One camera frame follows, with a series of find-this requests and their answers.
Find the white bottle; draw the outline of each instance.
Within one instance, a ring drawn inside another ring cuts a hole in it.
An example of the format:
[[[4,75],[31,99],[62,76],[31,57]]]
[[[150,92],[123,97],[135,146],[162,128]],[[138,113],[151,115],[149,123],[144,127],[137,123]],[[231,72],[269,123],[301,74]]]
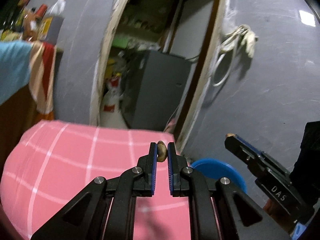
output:
[[[58,16],[61,15],[64,7],[66,6],[66,0],[58,0],[52,7],[47,10],[46,15],[48,16]]]

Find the pink checkered blanket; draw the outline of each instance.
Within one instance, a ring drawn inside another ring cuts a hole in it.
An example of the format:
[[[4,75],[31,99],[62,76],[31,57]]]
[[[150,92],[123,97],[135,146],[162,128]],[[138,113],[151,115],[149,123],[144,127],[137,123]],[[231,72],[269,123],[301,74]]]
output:
[[[0,184],[4,211],[30,239],[91,180],[120,176],[148,154],[150,142],[159,140],[167,145],[173,137],[41,121],[24,133],[5,163]],[[155,195],[137,198],[134,239],[190,239],[188,201],[170,196],[167,162],[157,164]]]

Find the white cable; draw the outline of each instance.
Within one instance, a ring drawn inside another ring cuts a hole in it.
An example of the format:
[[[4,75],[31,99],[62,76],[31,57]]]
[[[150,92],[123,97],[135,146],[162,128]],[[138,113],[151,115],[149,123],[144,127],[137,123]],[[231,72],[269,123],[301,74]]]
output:
[[[197,55],[197,56],[195,56],[195,57],[186,58],[186,60],[191,60],[191,59],[197,58],[197,57],[199,57],[199,56],[200,56],[200,54],[199,54],[199,55]]]
[[[187,94],[188,94],[188,93],[185,94],[185,96],[183,97],[183,99],[182,99],[180,102],[184,102],[184,99],[186,98]],[[181,103],[178,104],[177,108],[175,109],[175,111],[173,112],[173,114],[170,116],[169,120],[167,121],[167,124],[165,125],[164,131],[165,131],[165,129],[167,128],[168,123],[171,121],[171,118],[173,117],[173,115],[175,114],[175,112],[178,110],[178,108],[179,108],[180,105],[181,105]]]
[[[245,43],[247,43],[246,53],[248,53],[248,56],[251,58],[253,57],[253,54],[254,54],[254,44],[258,40],[258,37],[255,36],[255,33],[252,32],[251,28],[246,24],[240,25],[238,28],[236,28],[236,30],[234,30],[232,33],[227,34],[226,36],[227,37],[229,36],[229,38],[226,39],[220,46],[220,53],[222,53],[222,54],[220,55],[219,59],[217,60],[215,66],[214,66],[213,72],[211,74],[212,80],[214,80],[214,76],[217,72],[217,69],[218,69],[222,59],[224,58],[226,53],[231,50],[233,51],[232,58],[231,58],[231,62],[229,64],[229,68],[228,68],[227,73],[224,75],[224,77],[218,83],[212,84],[214,87],[218,87],[218,86],[222,85],[227,80],[228,76],[230,75],[232,63],[233,63],[234,58],[236,57],[236,51],[238,49],[239,39],[242,38],[240,46],[243,46]]]

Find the wooden door frame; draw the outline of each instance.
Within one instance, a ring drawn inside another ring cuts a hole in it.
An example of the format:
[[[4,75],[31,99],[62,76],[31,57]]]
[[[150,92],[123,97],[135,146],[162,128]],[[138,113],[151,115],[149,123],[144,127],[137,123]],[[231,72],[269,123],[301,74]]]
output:
[[[179,152],[182,152],[186,145],[210,85],[212,70],[217,61],[221,44],[221,26],[229,3],[230,0],[214,0],[198,63],[173,131],[176,148]]]

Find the gray wall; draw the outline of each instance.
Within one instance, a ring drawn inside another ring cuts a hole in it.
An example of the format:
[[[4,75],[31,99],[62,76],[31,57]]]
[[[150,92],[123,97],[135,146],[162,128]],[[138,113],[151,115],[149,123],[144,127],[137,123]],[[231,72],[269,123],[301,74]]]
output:
[[[213,1],[214,0],[187,0],[183,4],[179,26],[170,50],[171,54],[184,58],[194,58],[200,54],[212,11]],[[191,65],[185,90],[177,109],[176,120],[180,115],[193,73],[196,69],[196,58],[194,58],[193,61],[194,63]]]
[[[251,61],[241,50],[227,82],[210,87],[183,154],[231,164],[263,206],[267,197],[224,148],[225,134],[240,135],[293,169],[305,124],[320,119],[320,28],[301,22],[299,10],[312,13],[304,0],[231,0],[231,8],[236,25],[248,24],[259,36],[255,55]]]
[[[28,7],[50,7],[56,1],[31,0]],[[94,68],[116,0],[66,1],[57,44],[64,53],[55,76],[54,113],[63,121],[88,124]]]

